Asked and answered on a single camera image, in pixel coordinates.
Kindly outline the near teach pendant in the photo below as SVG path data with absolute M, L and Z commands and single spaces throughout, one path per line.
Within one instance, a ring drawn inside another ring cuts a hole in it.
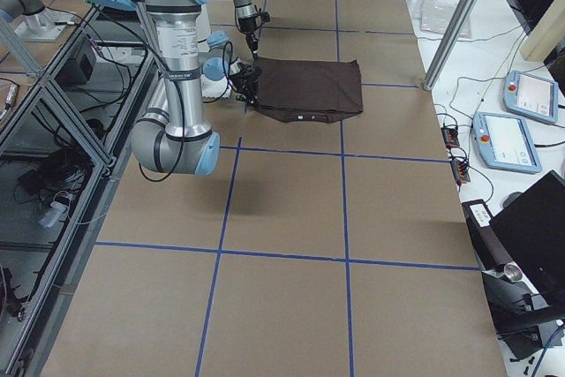
M 537 174 L 542 165 L 523 117 L 477 112 L 472 121 L 478 154 L 489 169 Z

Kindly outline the aluminium side frame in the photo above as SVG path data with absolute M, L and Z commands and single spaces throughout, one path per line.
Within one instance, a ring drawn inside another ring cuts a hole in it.
M 16 38 L 1 88 L 1 373 L 36 376 L 62 327 L 129 154 L 127 136 L 156 82 L 131 12 L 70 16 L 53 43 Z

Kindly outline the teach pendant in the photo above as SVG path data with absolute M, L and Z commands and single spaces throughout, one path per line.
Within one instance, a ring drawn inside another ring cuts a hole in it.
M 472 121 L 478 154 L 489 169 L 537 174 L 542 165 L 523 117 L 477 112 Z
M 508 111 L 544 124 L 557 123 L 558 97 L 556 82 L 520 71 L 507 75 L 502 91 Z

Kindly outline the aluminium frame post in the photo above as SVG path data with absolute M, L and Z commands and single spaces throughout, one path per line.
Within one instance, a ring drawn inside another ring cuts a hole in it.
M 454 14 L 448 23 L 447 30 L 441 39 L 440 45 L 433 56 L 433 60 L 423 80 L 422 87 L 426 91 L 431 91 L 439 79 L 448 58 L 458 41 L 461 30 L 463 29 L 463 24 L 471 14 L 471 11 L 477 1 L 478 0 L 459 0 Z

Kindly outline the far teach pendant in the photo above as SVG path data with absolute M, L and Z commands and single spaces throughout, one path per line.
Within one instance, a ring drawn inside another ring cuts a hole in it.
M 508 111 L 544 124 L 557 123 L 558 97 L 556 82 L 520 71 L 507 75 L 502 91 Z

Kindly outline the clear plastic bag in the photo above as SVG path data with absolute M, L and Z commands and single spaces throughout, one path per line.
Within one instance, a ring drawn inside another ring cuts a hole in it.
M 456 7 L 452 0 L 416 0 L 413 11 L 421 31 L 445 34 Z

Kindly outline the black monitor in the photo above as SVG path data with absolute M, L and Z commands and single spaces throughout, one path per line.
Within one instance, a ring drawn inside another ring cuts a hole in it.
M 490 222 L 549 305 L 564 303 L 564 178 L 545 174 Z

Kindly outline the brown t-shirt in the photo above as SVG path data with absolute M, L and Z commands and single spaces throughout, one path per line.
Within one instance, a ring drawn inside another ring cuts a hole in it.
M 358 62 L 259 58 L 260 114 L 289 122 L 334 123 L 364 111 Z

